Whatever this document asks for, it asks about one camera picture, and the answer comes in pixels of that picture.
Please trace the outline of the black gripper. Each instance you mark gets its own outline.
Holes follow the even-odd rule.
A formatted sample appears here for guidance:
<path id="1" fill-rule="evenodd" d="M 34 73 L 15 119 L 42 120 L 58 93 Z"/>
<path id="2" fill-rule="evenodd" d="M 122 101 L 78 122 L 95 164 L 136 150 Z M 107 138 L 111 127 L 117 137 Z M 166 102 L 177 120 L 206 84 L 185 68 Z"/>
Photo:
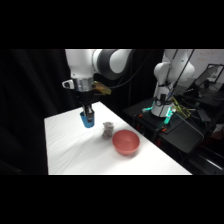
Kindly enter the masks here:
<path id="1" fill-rule="evenodd" d="M 87 91 L 87 92 L 78 92 L 77 93 L 78 101 L 83 106 L 83 114 L 84 116 L 88 117 L 88 121 L 92 121 L 94 118 L 94 110 L 92 109 L 92 103 L 94 102 L 94 91 Z"/>

